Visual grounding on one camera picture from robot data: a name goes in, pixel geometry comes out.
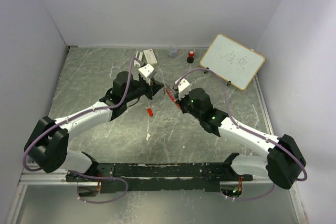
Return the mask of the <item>red handled metal key holder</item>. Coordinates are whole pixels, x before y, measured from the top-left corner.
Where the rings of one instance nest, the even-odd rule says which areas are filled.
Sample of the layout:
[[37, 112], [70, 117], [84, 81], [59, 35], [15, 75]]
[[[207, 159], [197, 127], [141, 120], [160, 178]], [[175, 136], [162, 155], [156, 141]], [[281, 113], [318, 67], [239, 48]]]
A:
[[174, 90], [173, 88], [171, 88], [169, 85], [165, 84], [164, 85], [164, 90], [165, 93], [169, 96], [169, 98], [172, 100], [172, 102], [176, 105], [176, 107], [178, 109], [181, 110], [180, 105], [178, 104], [178, 92], [176, 90]]

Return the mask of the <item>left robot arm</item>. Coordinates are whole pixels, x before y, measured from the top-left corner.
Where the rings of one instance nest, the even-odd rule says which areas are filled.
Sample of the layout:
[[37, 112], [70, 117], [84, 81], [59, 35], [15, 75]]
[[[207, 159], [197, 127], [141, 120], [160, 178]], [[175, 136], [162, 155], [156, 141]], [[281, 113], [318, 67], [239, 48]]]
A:
[[95, 126], [115, 120], [127, 110], [129, 102], [142, 96], [151, 100], [163, 87], [154, 78], [139, 76], [135, 80], [130, 72], [119, 72], [112, 87], [92, 106], [63, 118], [45, 116], [37, 122], [24, 147], [24, 168], [32, 170], [26, 163], [30, 158], [45, 173], [60, 168], [79, 173], [87, 182], [93, 181], [99, 163], [86, 152], [71, 151], [69, 142]]

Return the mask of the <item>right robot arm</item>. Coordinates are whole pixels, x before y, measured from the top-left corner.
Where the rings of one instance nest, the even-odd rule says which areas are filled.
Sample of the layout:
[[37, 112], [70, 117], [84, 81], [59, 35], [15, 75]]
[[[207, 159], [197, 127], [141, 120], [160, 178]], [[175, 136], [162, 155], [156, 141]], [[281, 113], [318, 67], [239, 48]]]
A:
[[256, 157], [239, 154], [225, 165], [223, 176], [227, 180], [245, 174], [257, 175], [268, 177], [282, 189], [290, 189], [298, 181], [307, 163], [293, 137], [263, 133], [231, 119], [228, 113], [213, 107], [202, 88], [183, 91], [174, 98], [181, 111], [195, 117], [206, 132], [236, 140], [257, 153]]

